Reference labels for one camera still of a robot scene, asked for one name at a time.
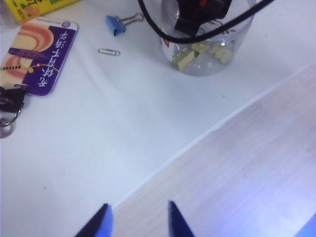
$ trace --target blue object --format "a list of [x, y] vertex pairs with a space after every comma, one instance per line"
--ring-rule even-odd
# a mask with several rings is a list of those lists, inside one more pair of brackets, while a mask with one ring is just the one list
[[316, 237], [316, 214], [295, 235], [295, 237]]
[[173, 201], [169, 201], [168, 219], [169, 235], [171, 237], [194, 237], [190, 227]]
[[75, 237], [111, 237], [112, 230], [112, 209], [104, 204]]
[[119, 21], [118, 16], [107, 16], [106, 22], [110, 27], [114, 36], [119, 35], [120, 33], [125, 32], [125, 27], [121, 21]]
[[[194, 237], [188, 224], [173, 201], [169, 202], [168, 219], [169, 235], [171, 237]], [[112, 230], [112, 209], [110, 205], [104, 204], [75, 237], [111, 237]]]

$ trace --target black object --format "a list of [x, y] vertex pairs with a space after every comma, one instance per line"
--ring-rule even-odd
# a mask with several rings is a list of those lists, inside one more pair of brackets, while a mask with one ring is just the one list
[[223, 19], [232, 0], [177, 0], [180, 15], [175, 26], [187, 35], [194, 37], [200, 26], [206, 22]]
[[256, 14], [258, 11], [262, 10], [264, 7], [272, 3], [274, 0], [262, 0], [258, 4], [254, 5], [252, 8], [250, 8], [248, 11], [244, 12], [240, 16], [236, 17], [235, 19], [229, 21], [228, 23], [224, 24], [223, 26], [220, 26], [216, 28], [213, 31], [210, 31], [208, 33], [205, 33], [201, 36], [195, 36], [195, 37], [190, 37], [190, 38], [177, 38], [177, 37], [172, 37], [167, 34], [165, 34], [152, 20], [150, 17], [146, 6], [144, 4], [143, 0], [138, 0], [139, 6], [144, 14], [144, 17], [146, 18], [148, 24], [152, 27], [152, 29], [163, 39], [168, 40], [170, 42], [174, 43], [196, 43], [200, 42], [203, 40], [207, 40], [209, 38], [212, 38], [216, 35], [221, 34], [222, 32], [230, 29], [231, 27], [234, 27], [235, 25], [238, 25], [240, 22], [246, 20], [247, 18], [251, 17], [252, 15]]
[[109, 205], [104, 204], [75, 237], [95, 237], [99, 232]]
[[0, 87], [0, 111], [17, 113], [23, 106], [25, 90], [22, 88], [5, 90]]
[[194, 237], [190, 227], [173, 201], [169, 201], [168, 210], [169, 235], [171, 237]]

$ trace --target blue binder clip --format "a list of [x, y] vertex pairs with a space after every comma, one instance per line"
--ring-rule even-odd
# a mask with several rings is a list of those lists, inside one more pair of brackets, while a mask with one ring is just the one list
[[114, 36], [119, 35], [120, 33], [125, 32], [125, 26], [132, 24], [136, 21], [143, 21], [144, 16], [142, 13], [137, 12], [134, 16], [127, 17], [124, 19], [119, 19], [118, 16], [107, 16], [106, 21], [108, 26], [110, 27]]

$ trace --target yellow box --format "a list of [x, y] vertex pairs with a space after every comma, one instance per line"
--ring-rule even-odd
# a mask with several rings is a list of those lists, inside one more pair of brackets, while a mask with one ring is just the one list
[[23, 23], [78, 0], [4, 0], [15, 18]]

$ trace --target paper clip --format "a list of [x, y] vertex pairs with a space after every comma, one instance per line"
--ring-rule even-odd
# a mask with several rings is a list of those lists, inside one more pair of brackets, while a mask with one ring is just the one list
[[107, 49], [107, 48], [98, 49], [98, 53], [103, 53], [103, 54], [107, 54], [107, 55], [111, 55], [111, 56], [119, 56], [120, 55], [120, 51], [111, 50], [111, 49]]
[[118, 16], [107, 16], [106, 18], [106, 22], [108, 26], [110, 27], [114, 36], [117, 36], [120, 33], [125, 32], [125, 26], [132, 24], [136, 21], [143, 21], [143, 20], [144, 20], [144, 16], [140, 12], [137, 12], [134, 16], [127, 17], [124, 19], [119, 19]]

